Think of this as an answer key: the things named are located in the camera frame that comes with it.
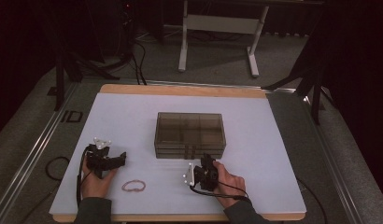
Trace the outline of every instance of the black cable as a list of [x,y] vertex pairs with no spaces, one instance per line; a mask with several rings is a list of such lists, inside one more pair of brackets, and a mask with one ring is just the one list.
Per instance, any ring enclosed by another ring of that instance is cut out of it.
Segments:
[[328,223],[328,218],[326,216],[326,212],[325,212],[325,209],[323,208],[323,205],[322,203],[319,201],[317,195],[311,190],[311,188],[308,187],[308,185],[305,184],[305,182],[303,182],[300,178],[298,178],[296,176],[296,179],[297,181],[299,181],[310,193],[311,195],[314,197],[314,199],[317,201],[318,203],[318,206],[320,208],[320,210],[322,211],[322,214],[323,214],[323,220],[324,220],[324,223],[327,224]]
[[218,183],[220,183],[220,184],[222,184],[222,185],[224,185],[224,186],[226,186],[226,187],[232,188],[232,189],[238,189],[238,190],[242,191],[243,193],[245,193],[245,194],[247,195],[247,198],[249,198],[249,196],[248,196],[247,192],[246,192],[246,191],[244,191],[243,189],[240,189],[240,188],[237,188],[237,187],[234,187],[234,186],[231,186],[231,185],[228,185],[228,184],[222,183],[222,182],[220,182],[220,181],[218,181]]
[[142,50],[143,50],[143,54],[142,54],[141,62],[139,63],[139,66],[138,66],[136,69],[139,68],[139,75],[141,76],[141,79],[142,79],[142,81],[143,81],[143,84],[144,84],[145,86],[147,86],[148,84],[147,84],[145,78],[143,77],[143,73],[142,73],[142,64],[143,64],[143,62],[144,62],[144,60],[145,60],[146,49],[145,49],[145,47],[143,47],[143,46],[142,46],[141,44],[139,44],[138,42],[135,42],[135,44],[138,45],[139,47],[141,47]]
[[86,174],[86,175],[83,177],[83,179],[82,179],[81,182],[80,182],[80,185],[83,185],[84,181],[87,179],[87,176],[89,176],[89,175],[91,174],[91,172],[92,172],[92,171],[89,171],[89,173]]
[[83,151],[83,154],[81,155],[81,160],[80,160],[80,166],[78,168],[78,180],[76,182],[76,202],[78,203],[78,206],[81,203],[81,172],[83,170],[83,162],[84,162],[84,157],[86,155],[88,148],[86,147]]
[[45,167],[45,172],[46,172],[46,176],[48,176],[50,179],[53,179],[53,180],[57,180],[57,181],[62,181],[63,178],[57,178],[57,177],[54,177],[50,174],[50,171],[49,171],[49,167],[50,165],[54,162],[54,161],[57,161],[57,160],[65,160],[67,161],[67,163],[69,164],[69,159],[67,157],[56,157],[54,159],[52,159],[51,161],[49,161],[47,164],[46,164],[46,167]]
[[52,179],[52,180],[55,180],[55,181],[58,181],[58,184],[55,185],[55,187],[50,191],[50,193],[48,193],[44,198],[42,198],[24,217],[23,219],[20,221],[20,223],[24,223],[30,215],[32,215],[34,213],[34,211],[37,209],[38,206],[40,206],[43,202],[45,202],[54,192],[55,190],[60,187],[61,185],[61,182],[62,182],[62,178],[57,178],[57,177],[54,177],[52,174],[50,174],[50,169],[49,167],[51,166],[51,164],[54,162],[54,161],[57,161],[57,160],[65,160],[67,161],[67,163],[69,164],[69,159],[67,157],[56,157],[52,160],[50,160],[47,164],[46,164],[46,167],[45,167],[45,172],[46,172],[46,175],[48,178]]
[[133,61],[135,64],[135,78],[136,78],[136,81],[138,82],[138,85],[140,85],[141,83],[139,82],[138,64],[136,63],[136,58],[135,58],[134,54],[133,54]]
[[[239,188],[236,188],[236,187],[233,187],[233,186],[230,186],[230,185],[226,185],[226,184],[224,184],[224,185],[227,186],[227,187],[233,188],[233,189],[239,189]],[[217,197],[217,198],[232,198],[234,200],[241,200],[241,201],[245,201],[247,203],[252,204],[252,201],[250,200],[248,194],[244,190],[242,190],[242,189],[239,189],[239,190],[245,192],[247,197],[246,196],[241,196],[241,195],[228,195],[228,194],[216,194],[216,193],[202,192],[200,190],[195,189],[194,187],[195,186],[190,186],[191,191],[193,191],[194,193],[198,193],[198,194],[205,195],[205,196]]]

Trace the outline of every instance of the human hand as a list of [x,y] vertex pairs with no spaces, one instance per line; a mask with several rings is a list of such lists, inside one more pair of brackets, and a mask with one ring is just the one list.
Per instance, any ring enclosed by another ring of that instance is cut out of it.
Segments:
[[103,179],[87,167],[86,160],[83,161],[84,179],[81,183],[81,194],[83,198],[98,197],[105,198],[109,190],[110,183],[118,169],[111,170]]
[[[245,180],[243,177],[231,175],[229,172],[227,172],[224,165],[218,161],[213,161],[213,165],[218,169],[219,174],[219,184],[214,189],[214,193],[245,196],[246,187]],[[238,202],[238,200],[235,200],[233,198],[217,197],[217,199],[224,208],[230,207],[236,202]]]

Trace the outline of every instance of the transparent plastic box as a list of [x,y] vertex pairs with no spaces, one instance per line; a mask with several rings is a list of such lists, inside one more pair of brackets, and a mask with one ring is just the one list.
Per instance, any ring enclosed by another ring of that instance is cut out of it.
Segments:
[[165,113],[157,117],[154,147],[157,159],[220,159],[226,148],[221,114]]

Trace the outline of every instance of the black cable on floor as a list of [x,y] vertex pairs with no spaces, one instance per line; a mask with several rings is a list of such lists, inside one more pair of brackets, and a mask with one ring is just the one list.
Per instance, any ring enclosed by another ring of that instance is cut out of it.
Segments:
[[135,78],[136,78],[136,82],[138,83],[138,85],[140,85],[141,83],[139,82],[139,73],[138,73],[138,64],[136,63],[136,58],[133,54],[133,61],[134,61],[134,64],[135,64]]
[[24,223],[30,215],[32,215],[34,213],[34,211],[37,209],[38,206],[40,206],[43,202],[45,202],[54,192],[57,188],[60,187],[61,185],[61,181],[63,180],[62,177],[58,178],[58,177],[55,177],[53,176],[51,173],[50,173],[50,165],[54,162],[54,161],[57,161],[57,160],[65,160],[68,164],[69,164],[69,159],[67,157],[56,157],[54,159],[52,159],[51,161],[49,161],[47,164],[46,164],[46,167],[45,167],[45,172],[46,172],[46,175],[48,178],[52,179],[52,180],[55,180],[55,181],[58,181],[58,183],[55,185],[55,187],[50,191],[50,193],[48,193],[44,198],[42,198],[24,217],[23,219],[20,221],[20,224]]
[[141,79],[142,79],[142,81],[143,81],[143,84],[146,86],[146,85],[148,85],[148,84],[147,84],[147,82],[146,82],[146,80],[145,80],[145,78],[144,78],[144,76],[143,76],[143,73],[142,73],[142,64],[143,64],[143,62],[144,62],[144,60],[145,60],[146,50],[145,50],[145,47],[143,47],[143,46],[142,46],[141,44],[139,44],[138,42],[135,42],[135,44],[138,45],[138,46],[143,50],[142,59],[141,59],[141,62],[139,63],[138,68],[139,68],[139,75],[141,76]]
[[83,162],[84,162],[84,158],[86,156],[87,150],[88,150],[87,147],[84,148],[83,154],[81,154],[80,166],[78,167],[78,179],[77,179],[77,182],[76,182],[76,202],[78,203],[78,206],[81,203],[81,183],[85,179],[85,178],[82,179],[81,176],[82,176],[82,173],[83,173]]
[[321,210],[321,212],[322,212],[322,214],[323,214],[323,221],[324,221],[324,223],[325,224],[328,224],[328,218],[327,218],[327,216],[326,216],[326,212],[325,212],[325,209],[323,208],[323,205],[322,205],[322,203],[319,201],[319,199],[318,199],[318,197],[317,197],[317,195],[313,192],[313,190],[311,190],[311,188],[308,186],[308,185],[306,185],[305,184],[305,182],[304,181],[302,181],[300,178],[298,178],[297,176],[296,176],[296,179],[297,179],[297,181],[299,181],[310,193],[311,193],[311,195],[314,197],[314,199],[317,201],[317,203],[318,203],[318,206],[319,206],[319,208],[320,208],[320,210]]

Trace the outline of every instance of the rubber band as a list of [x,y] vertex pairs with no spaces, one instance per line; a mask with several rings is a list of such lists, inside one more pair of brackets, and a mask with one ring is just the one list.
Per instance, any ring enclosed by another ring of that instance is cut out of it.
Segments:
[[[129,185],[131,183],[140,183],[143,185],[143,187],[142,187],[142,189],[127,189],[126,188],[127,185]],[[127,192],[132,192],[132,191],[140,192],[140,191],[143,191],[145,189],[145,187],[146,187],[146,184],[142,180],[131,180],[131,181],[125,182],[125,184],[121,187],[121,189],[124,191],[127,191]]]

